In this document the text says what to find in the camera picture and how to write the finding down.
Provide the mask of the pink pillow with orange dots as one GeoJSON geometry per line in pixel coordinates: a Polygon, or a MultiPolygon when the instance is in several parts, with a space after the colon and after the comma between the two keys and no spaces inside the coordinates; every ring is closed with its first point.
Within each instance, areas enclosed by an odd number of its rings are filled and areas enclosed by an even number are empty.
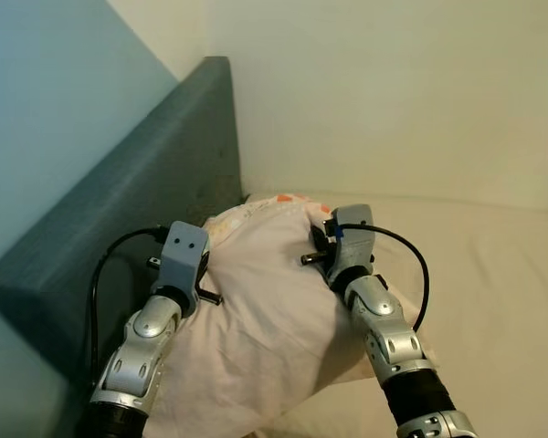
{"type": "Polygon", "coordinates": [[[208,218],[207,289],[224,303],[175,334],[144,438],[246,438],[329,385],[373,376],[348,310],[300,263],[332,212],[279,193],[208,218]]]}

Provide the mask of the bed with beige sheet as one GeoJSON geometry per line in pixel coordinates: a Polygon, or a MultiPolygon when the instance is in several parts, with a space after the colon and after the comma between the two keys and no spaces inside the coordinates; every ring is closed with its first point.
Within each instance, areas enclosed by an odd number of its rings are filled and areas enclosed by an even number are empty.
{"type": "Polygon", "coordinates": [[[467,202],[306,192],[327,207],[369,205],[374,271],[409,318],[431,295],[419,338],[481,438],[548,438],[548,213],[467,202]]]}

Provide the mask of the grey-green upholstered headboard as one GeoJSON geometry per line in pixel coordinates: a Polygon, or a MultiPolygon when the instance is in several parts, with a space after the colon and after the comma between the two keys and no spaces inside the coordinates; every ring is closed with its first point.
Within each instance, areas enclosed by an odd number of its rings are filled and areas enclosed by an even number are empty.
{"type": "Polygon", "coordinates": [[[88,299],[95,270],[99,354],[123,338],[156,278],[160,246],[131,232],[203,224],[244,200],[231,62],[207,56],[124,141],[0,258],[0,314],[74,391],[91,362],[88,299]]]}

